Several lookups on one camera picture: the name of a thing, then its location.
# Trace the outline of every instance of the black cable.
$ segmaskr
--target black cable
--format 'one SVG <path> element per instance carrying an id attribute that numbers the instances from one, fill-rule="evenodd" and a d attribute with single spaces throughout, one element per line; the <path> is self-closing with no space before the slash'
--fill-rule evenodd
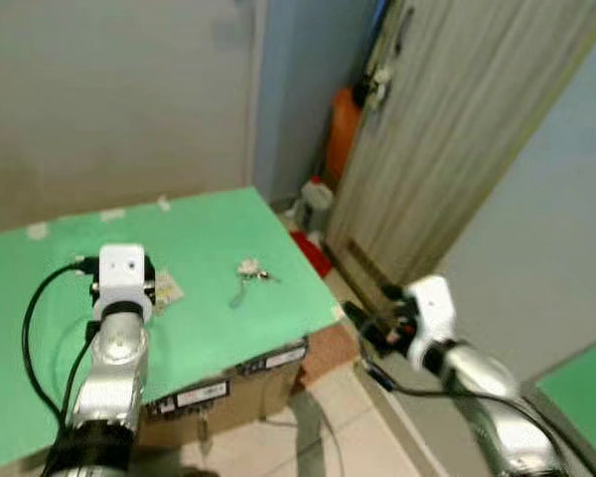
<path id="1" fill-rule="evenodd" d="M 373 318 L 372 320 L 367 321 L 360 329 L 360 333 L 358 336 L 358 342 L 360 346 L 360 354 L 362 359 L 365 360 L 370 365 L 370 375 L 379 382 L 379 384 L 385 388 L 389 392 L 396 392 L 401 393 L 406 396 L 410 396 L 412 398 L 455 398 L 455 399 L 483 399 L 489 400 L 493 402 L 498 402 L 503 404 L 511 409 L 515 410 L 519 414 L 523 415 L 527 420 L 529 420 L 532 424 L 534 424 L 551 442 L 552 447 L 554 448 L 554 452 L 560 459 L 561 463 L 564 466 L 564 470 L 567 474 L 569 474 L 569 465 L 567 459 L 565 458 L 565 454 L 563 450 L 554 437 L 552 431 L 548 429 L 533 413 L 522 404 L 513 401 L 511 399 L 507 399 L 505 397 L 498 397 L 495 395 L 487 395 L 482 393 L 460 393 L 460 392 L 453 392 L 453 391 L 435 391 L 435 390 L 416 390 L 412 388 L 407 388 L 402 386 L 400 383 L 397 382 L 395 378 L 393 378 L 389 373 L 387 373 L 384 369 L 382 369 L 378 364 L 376 364 L 373 359 L 369 356 L 367 348 L 363 342 L 364 333 L 366 329 L 375 324 L 376 319 Z M 560 439 L 567 445 L 574 455 L 581 461 L 581 463 L 593 474 L 596 475 L 596 467 L 585 457 L 581 449 L 569 439 L 569 437 L 561 431 L 561 429 L 557 426 L 552 424 L 551 419 L 547 418 L 546 416 L 542 415 L 540 412 L 535 411 L 537 416 L 545 421 L 560 437 Z"/>
<path id="2" fill-rule="evenodd" d="M 31 301 L 29 301 L 29 306 L 27 307 L 27 311 L 24 315 L 24 321 L 22 323 L 22 357 L 24 359 L 24 367 L 27 371 L 27 377 L 29 378 L 29 382 L 31 383 L 31 386 L 33 387 L 38 397 L 49 408 L 53 416 L 58 421 L 58 426 L 60 427 L 60 430 L 63 430 L 65 427 L 60 409 L 51 400 L 49 395 L 47 395 L 45 391 L 42 389 L 42 386 L 38 381 L 38 377 L 36 376 L 36 372 L 33 369 L 33 363 L 31 361 L 31 350 L 29 348 L 29 331 L 31 328 L 31 319 L 33 318 L 33 311 L 35 310 L 36 304 L 38 303 L 38 300 L 40 299 L 40 296 L 44 292 L 45 288 L 49 285 L 49 283 L 51 283 L 54 279 L 56 279 L 58 276 L 65 273 L 66 271 L 77 269 L 79 269 L 78 263 L 70 263 L 61 268 L 58 268 L 56 271 L 52 272 L 49 276 L 47 276 L 42 281 L 42 283 L 40 283 L 35 293 L 31 297 Z"/>
<path id="3" fill-rule="evenodd" d="M 94 334 L 90 334 L 83 343 L 81 350 L 75 357 L 75 361 L 73 361 L 73 365 L 71 366 L 71 371 L 69 372 L 69 378 L 67 379 L 67 387 L 64 391 L 64 399 L 62 401 L 62 410 L 60 411 L 60 416 L 62 422 L 66 425 L 67 422 L 67 413 L 69 412 L 69 404 L 71 403 L 71 392 L 73 390 L 73 381 L 75 380 L 75 374 L 77 373 L 77 369 L 79 368 L 79 363 L 83 358 L 83 355 L 86 354 L 88 348 L 90 347 L 90 343 L 92 343 L 92 339 L 95 337 Z"/>

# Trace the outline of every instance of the blue wall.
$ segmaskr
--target blue wall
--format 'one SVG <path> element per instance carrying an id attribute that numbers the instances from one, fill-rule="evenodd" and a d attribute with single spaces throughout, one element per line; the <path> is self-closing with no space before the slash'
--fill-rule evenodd
<path id="1" fill-rule="evenodd" d="M 459 334 L 520 380 L 596 340 L 596 45 L 439 271 Z M 388 364 L 412 386 L 436 386 L 401 359 Z M 451 476 L 490 475 L 450 402 L 398 399 Z"/>
<path id="2" fill-rule="evenodd" d="M 295 195 L 324 155 L 336 91 L 356 77 L 377 0 L 270 0 L 254 185 Z"/>

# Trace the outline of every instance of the label on box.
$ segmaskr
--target label on box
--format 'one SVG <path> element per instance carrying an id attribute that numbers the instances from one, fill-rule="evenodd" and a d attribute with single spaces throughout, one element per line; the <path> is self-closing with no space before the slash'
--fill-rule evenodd
<path id="1" fill-rule="evenodd" d="M 175 402 L 171 397 L 168 397 L 165 401 L 159 404 L 159 412 L 162 414 L 172 412 L 175 409 Z"/>
<path id="2" fill-rule="evenodd" d="M 265 369 L 269 370 L 271 368 L 276 368 L 277 366 L 286 365 L 287 363 L 298 361 L 304 358 L 306 353 L 307 348 L 303 346 L 292 351 L 287 351 L 286 353 L 281 353 L 276 356 L 270 356 L 265 361 Z"/>
<path id="3" fill-rule="evenodd" d="M 229 394 L 227 381 L 214 385 L 196 388 L 177 395 L 177 407 L 185 407 L 192 404 L 205 402 L 206 400 L 223 398 Z"/>

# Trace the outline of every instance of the sticker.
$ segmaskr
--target sticker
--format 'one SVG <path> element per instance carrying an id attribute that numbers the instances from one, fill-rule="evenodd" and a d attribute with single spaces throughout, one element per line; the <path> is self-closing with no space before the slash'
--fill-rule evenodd
<path id="1" fill-rule="evenodd" d="M 185 295 L 167 270 L 160 270 L 155 276 L 155 313 L 163 313 L 168 306 Z"/>
<path id="2" fill-rule="evenodd" d="M 159 209 L 161 209 L 162 212 L 170 212 L 170 209 L 172 209 L 166 196 L 159 196 L 157 199 L 157 206 L 159 206 Z"/>
<path id="3" fill-rule="evenodd" d="M 124 209 L 108 209 L 99 213 L 99 218 L 104 223 L 116 221 L 117 219 L 123 219 L 126 216 Z"/>
<path id="4" fill-rule="evenodd" d="M 177 407 L 198 404 L 205 400 L 222 398 L 224 396 L 227 396 L 227 381 L 178 394 Z"/>
<path id="5" fill-rule="evenodd" d="M 276 356 L 270 356 L 265 361 L 265 369 L 268 370 L 270 368 L 276 368 L 277 366 L 285 365 L 293 361 L 298 361 L 304 358 L 305 354 L 307 354 L 307 348 L 302 347 L 296 350 L 288 351 L 286 353 L 281 353 Z"/>
<path id="6" fill-rule="evenodd" d="M 27 236 L 29 239 L 41 240 L 45 239 L 49 234 L 49 226 L 46 222 L 39 222 L 37 224 L 31 224 L 27 227 Z"/>
<path id="7" fill-rule="evenodd" d="M 345 310 L 343 310 L 342 306 L 336 305 L 331 308 L 331 314 L 334 316 L 336 321 L 340 321 L 347 316 Z"/>

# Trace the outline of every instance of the green mat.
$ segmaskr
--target green mat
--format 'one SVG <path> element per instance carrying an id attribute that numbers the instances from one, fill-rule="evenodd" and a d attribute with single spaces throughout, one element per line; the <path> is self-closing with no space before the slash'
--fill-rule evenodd
<path id="1" fill-rule="evenodd" d="M 22 364 L 24 310 L 39 282 L 76 254 L 107 242 L 144 245 L 157 270 L 166 268 L 185 292 L 153 316 L 144 400 L 174 392 L 222 369 L 280 347 L 335 321 L 336 301 L 253 189 L 126 209 L 104 223 L 100 214 L 49 223 L 40 240 L 25 229 L 0 234 L 0 465 L 52 443 L 56 425 L 31 389 Z M 250 283 L 237 309 L 236 267 L 255 257 L 276 282 Z M 66 274 L 42 297 L 32 326 L 35 369 L 61 401 L 83 340 L 91 304 L 87 277 Z M 75 391 L 89 366 L 84 359 Z"/>
<path id="2" fill-rule="evenodd" d="M 596 346 L 536 384 L 596 449 Z"/>

